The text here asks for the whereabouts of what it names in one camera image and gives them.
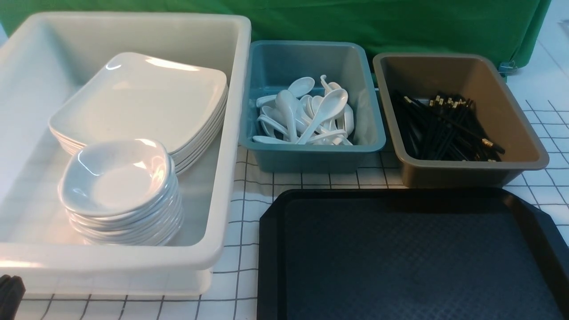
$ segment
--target brown plastic bin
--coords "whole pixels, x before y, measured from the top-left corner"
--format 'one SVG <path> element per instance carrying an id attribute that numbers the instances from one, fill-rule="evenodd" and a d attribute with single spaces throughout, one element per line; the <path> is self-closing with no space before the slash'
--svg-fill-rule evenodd
<path id="1" fill-rule="evenodd" d="M 380 54 L 373 59 L 380 98 L 407 187 L 501 187 L 549 155 L 492 63 L 465 54 Z M 506 153 L 502 162 L 419 160 L 407 154 L 389 96 L 394 90 L 425 99 L 459 93 L 476 102 L 476 117 Z"/>

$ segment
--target gray plastic bin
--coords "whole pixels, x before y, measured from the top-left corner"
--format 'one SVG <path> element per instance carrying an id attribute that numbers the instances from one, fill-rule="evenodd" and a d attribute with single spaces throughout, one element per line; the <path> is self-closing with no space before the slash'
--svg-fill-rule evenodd
<path id="1" fill-rule="evenodd" d="M 348 91 L 354 109 L 354 146 L 270 145 L 253 142 L 264 135 L 257 123 L 257 98 L 277 94 L 300 77 L 313 77 L 311 94 L 322 95 L 320 76 Z M 385 129 L 364 50 L 353 43 L 257 41 L 251 44 L 245 79 L 239 143 L 251 150 L 262 171 L 278 173 L 351 173 L 370 153 L 385 145 Z"/>
<path id="2" fill-rule="evenodd" d="M 393 146 L 407 187 L 503 186 L 525 170 L 540 170 L 549 155 L 495 67 L 486 58 L 462 54 L 380 54 L 373 59 Z M 476 117 L 506 149 L 502 162 L 431 161 L 405 151 L 389 94 L 416 98 L 437 91 L 475 100 Z"/>

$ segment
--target teal plastic bin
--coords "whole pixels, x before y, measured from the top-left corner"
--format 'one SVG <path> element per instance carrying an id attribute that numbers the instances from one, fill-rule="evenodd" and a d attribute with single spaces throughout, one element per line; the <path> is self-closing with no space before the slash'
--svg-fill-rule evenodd
<path id="1" fill-rule="evenodd" d="M 275 95 L 300 77 L 313 77 L 311 95 L 322 95 L 320 76 L 348 91 L 354 110 L 353 146 L 271 145 L 253 142 L 264 136 L 257 122 L 257 98 Z M 353 43 L 257 41 L 251 44 L 241 112 L 240 144 L 251 150 L 262 171 L 276 173 L 352 173 L 371 153 L 385 145 L 372 74 L 364 50 Z"/>

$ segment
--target plastic bin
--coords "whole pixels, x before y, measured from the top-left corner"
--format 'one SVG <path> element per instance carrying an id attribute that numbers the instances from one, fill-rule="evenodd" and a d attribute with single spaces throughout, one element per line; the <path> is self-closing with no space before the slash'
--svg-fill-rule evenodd
<path id="1" fill-rule="evenodd" d="M 320 76 L 348 91 L 354 110 L 354 146 L 269 145 L 253 142 L 264 135 L 257 123 L 257 98 L 274 95 L 300 77 L 313 77 L 311 94 L 322 95 Z M 365 156 L 385 145 L 372 75 L 364 50 L 353 43 L 313 41 L 257 41 L 251 44 L 245 80 L 239 143 L 251 150 L 262 171 L 279 173 L 351 173 Z"/>
<path id="2" fill-rule="evenodd" d="M 205 292 L 221 256 L 237 158 L 251 24 L 233 15 L 41 13 L 0 48 L 0 274 L 28 293 Z M 83 245 L 57 198 L 69 155 L 47 122 L 116 54 L 139 52 L 222 70 L 222 133 L 179 177 L 185 221 L 167 247 Z"/>
<path id="3" fill-rule="evenodd" d="M 549 156 L 495 67 L 463 54 L 380 54 L 373 59 L 381 101 L 407 187 L 501 187 L 525 170 L 540 170 Z M 502 162 L 431 161 L 409 156 L 403 145 L 390 92 L 415 98 L 437 91 L 475 100 L 476 117 L 506 153 Z"/>

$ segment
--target black object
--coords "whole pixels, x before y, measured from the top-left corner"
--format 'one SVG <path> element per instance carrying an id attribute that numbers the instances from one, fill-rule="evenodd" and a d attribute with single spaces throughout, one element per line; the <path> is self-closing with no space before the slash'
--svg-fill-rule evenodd
<path id="1" fill-rule="evenodd" d="M 473 100 L 439 92 L 427 106 L 399 91 L 390 96 L 405 150 L 416 159 L 500 161 L 497 152 L 505 152 L 484 132 Z"/>
<path id="2" fill-rule="evenodd" d="M 0 277 L 0 319 L 12 320 L 16 317 L 20 301 L 26 288 L 22 278 L 4 275 Z"/>
<path id="3" fill-rule="evenodd" d="M 566 243 L 501 189 L 292 190 L 259 238 L 259 320 L 569 319 Z"/>

